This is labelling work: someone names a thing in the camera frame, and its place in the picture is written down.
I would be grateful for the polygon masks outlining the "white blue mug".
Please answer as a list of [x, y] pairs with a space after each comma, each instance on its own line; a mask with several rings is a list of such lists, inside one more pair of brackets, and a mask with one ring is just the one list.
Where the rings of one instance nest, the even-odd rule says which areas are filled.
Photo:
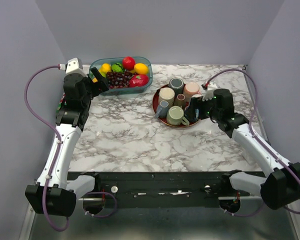
[[191, 96], [191, 98], [202, 98], [201, 94], [194, 94]]

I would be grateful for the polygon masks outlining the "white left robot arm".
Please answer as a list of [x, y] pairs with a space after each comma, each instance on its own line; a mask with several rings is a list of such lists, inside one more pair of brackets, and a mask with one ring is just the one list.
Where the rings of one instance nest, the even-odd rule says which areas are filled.
[[86, 73], [67, 73], [63, 80], [64, 97], [56, 114], [53, 143], [46, 164], [25, 196], [37, 214], [70, 217], [76, 202], [84, 195], [97, 197], [101, 185], [94, 175], [82, 174], [68, 180], [73, 152], [89, 117], [92, 99], [108, 91], [107, 79], [93, 67], [93, 78]]

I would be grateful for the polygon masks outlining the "sage green mug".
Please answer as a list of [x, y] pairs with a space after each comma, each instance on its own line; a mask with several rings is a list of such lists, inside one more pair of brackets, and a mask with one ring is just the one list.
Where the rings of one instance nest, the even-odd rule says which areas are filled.
[[167, 113], [166, 121], [172, 126], [189, 126], [190, 122], [185, 117], [184, 110], [179, 106], [172, 106]]

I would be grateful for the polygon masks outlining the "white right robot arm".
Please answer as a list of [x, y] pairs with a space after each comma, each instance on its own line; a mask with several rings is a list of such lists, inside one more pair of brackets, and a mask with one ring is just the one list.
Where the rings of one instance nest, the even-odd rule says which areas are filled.
[[249, 120], [235, 112], [233, 95], [228, 89], [213, 90], [212, 97], [192, 97], [185, 110], [188, 120], [210, 119], [220, 130], [241, 145], [262, 169], [264, 177], [239, 170], [225, 174], [220, 191], [231, 196], [244, 191], [262, 198], [272, 210], [300, 200], [300, 163], [291, 163], [276, 152], [254, 130]]

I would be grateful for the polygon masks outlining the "light blue textured mug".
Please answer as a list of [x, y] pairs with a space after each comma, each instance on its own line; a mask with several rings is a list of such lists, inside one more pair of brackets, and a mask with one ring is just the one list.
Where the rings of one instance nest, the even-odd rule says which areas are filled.
[[155, 117], [165, 118], [168, 114], [169, 109], [170, 109], [169, 103], [166, 100], [160, 101], [156, 108]]

